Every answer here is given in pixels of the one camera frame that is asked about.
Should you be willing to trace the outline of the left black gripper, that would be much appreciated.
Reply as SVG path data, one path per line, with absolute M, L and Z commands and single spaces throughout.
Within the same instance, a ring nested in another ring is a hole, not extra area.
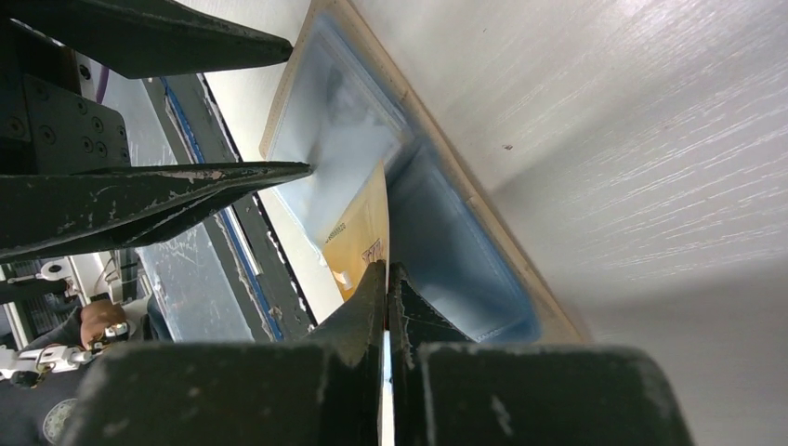
M 1 14 L 1 172 L 33 175 L 1 177 L 2 262 L 167 242 L 311 174 L 299 162 L 128 167 L 125 121 L 95 101 L 99 72 L 73 51 L 141 79 L 278 65 L 287 39 L 177 1 L 4 1 Z

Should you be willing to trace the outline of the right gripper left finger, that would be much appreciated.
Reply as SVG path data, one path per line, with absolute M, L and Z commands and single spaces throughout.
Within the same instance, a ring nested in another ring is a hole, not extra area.
M 63 445 L 376 445 L 387 266 L 306 337 L 129 343 L 93 365 Z

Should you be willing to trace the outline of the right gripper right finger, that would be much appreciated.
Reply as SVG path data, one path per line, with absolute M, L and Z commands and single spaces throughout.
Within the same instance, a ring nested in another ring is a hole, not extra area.
M 394 440 L 399 445 L 691 445 L 663 370 L 607 345 L 485 344 L 390 270 Z

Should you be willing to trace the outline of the beige card holder wallet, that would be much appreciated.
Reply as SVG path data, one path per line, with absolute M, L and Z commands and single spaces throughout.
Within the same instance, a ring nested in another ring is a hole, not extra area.
M 441 315 L 480 342 L 584 341 L 349 1 L 310 3 L 259 149 L 312 165 L 277 195 L 314 247 L 383 166 L 389 259 Z

